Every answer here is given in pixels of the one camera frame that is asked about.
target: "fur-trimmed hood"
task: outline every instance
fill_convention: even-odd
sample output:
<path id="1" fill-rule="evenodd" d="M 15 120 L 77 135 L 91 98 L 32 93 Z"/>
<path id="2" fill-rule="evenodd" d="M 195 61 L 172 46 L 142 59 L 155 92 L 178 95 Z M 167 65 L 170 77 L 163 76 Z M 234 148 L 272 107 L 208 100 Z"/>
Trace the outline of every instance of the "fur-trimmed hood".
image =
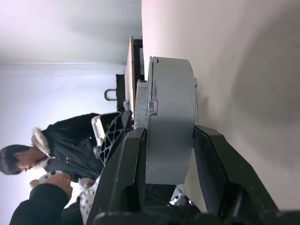
<path id="1" fill-rule="evenodd" d="M 35 166 L 35 168 L 44 168 L 47 166 L 49 159 L 51 159 L 51 152 L 49 149 L 49 143 L 46 139 L 46 137 L 43 135 L 41 129 L 34 128 L 32 138 L 31 138 L 32 144 L 36 146 L 41 152 L 43 152 L 48 158 L 42 160 L 39 162 L 38 165 Z"/>

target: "person's arm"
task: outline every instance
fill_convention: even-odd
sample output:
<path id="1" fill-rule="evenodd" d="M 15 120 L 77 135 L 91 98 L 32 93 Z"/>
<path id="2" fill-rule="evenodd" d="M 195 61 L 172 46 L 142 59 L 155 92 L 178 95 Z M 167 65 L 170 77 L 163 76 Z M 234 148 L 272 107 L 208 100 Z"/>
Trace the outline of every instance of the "person's arm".
<path id="1" fill-rule="evenodd" d="M 54 184 L 41 184 L 30 193 L 29 200 L 15 210 L 10 225 L 57 225 L 69 202 L 67 193 Z"/>
<path id="2" fill-rule="evenodd" d="M 62 211 L 60 225 L 83 225 L 83 217 L 80 212 L 80 196 L 77 197 L 75 203 Z"/>
<path id="3" fill-rule="evenodd" d="M 72 117 L 67 120 L 62 120 L 50 125 L 47 129 L 62 129 L 65 130 L 66 128 L 69 130 L 93 130 L 91 120 L 98 116 L 97 113 L 90 113 L 86 115 Z"/>

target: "desk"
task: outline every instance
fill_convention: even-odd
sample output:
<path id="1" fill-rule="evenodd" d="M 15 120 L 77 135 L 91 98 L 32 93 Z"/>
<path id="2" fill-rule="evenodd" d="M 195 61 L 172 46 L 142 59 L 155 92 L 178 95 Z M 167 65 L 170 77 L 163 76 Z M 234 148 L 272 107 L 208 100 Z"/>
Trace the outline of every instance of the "desk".
<path id="1" fill-rule="evenodd" d="M 144 75 L 141 74 L 141 48 L 143 48 L 143 41 L 130 37 L 125 71 L 125 97 L 129 101 L 129 108 L 133 112 L 133 116 L 135 113 L 137 82 L 138 80 L 144 80 Z"/>

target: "ear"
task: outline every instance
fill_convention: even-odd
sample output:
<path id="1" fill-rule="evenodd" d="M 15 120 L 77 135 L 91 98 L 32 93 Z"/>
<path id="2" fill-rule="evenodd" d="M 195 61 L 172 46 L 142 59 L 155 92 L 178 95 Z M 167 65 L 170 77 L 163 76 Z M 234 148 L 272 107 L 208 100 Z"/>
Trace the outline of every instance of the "ear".
<path id="1" fill-rule="evenodd" d="M 16 157 L 16 158 L 18 158 L 18 157 L 20 157 L 20 156 L 22 156 L 24 154 L 24 152 L 17 152 L 17 153 L 15 153 L 14 154 L 14 157 Z"/>

